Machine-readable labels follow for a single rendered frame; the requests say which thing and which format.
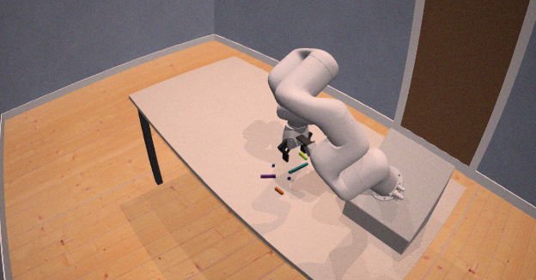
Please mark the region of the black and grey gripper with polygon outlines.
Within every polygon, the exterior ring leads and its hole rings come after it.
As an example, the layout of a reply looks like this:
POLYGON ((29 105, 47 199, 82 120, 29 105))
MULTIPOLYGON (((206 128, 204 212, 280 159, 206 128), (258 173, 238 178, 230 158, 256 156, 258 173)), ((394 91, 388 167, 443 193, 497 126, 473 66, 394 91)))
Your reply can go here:
POLYGON ((304 147, 303 147, 305 144, 303 144, 298 139, 296 139, 296 137, 300 136, 301 134, 307 137, 309 140, 311 139, 311 136, 313 135, 313 133, 311 131, 308 131, 308 125, 306 126, 305 126, 306 128, 305 127, 295 128, 295 127, 290 126, 288 123, 284 126, 283 140, 282 140, 282 143, 277 147, 279 151, 283 153, 284 161, 289 162, 289 151, 300 145, 301 145, 300 151, 306 154, 304 147), (285 150, 286 148, 287 150, 285 150))

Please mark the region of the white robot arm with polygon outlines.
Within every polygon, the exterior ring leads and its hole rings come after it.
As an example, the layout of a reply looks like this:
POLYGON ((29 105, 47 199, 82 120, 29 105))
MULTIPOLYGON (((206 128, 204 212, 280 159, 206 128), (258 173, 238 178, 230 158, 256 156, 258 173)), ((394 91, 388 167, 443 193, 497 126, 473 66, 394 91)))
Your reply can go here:
POLYGON ((268 76, 277 116, 295 128, 316 125, 325 134, 328 139, 318 144, 302 134, 296 139, 305 144, 314 170, 340 199, 350 201, 371 189, 381 201, 403 200, 401 173, 389 166, 380 149, 369 149, 367 136, 347 106, 340 100, 316 97, 337 75, 338 64, 329 53, 308 48, 292 51, 268 76))

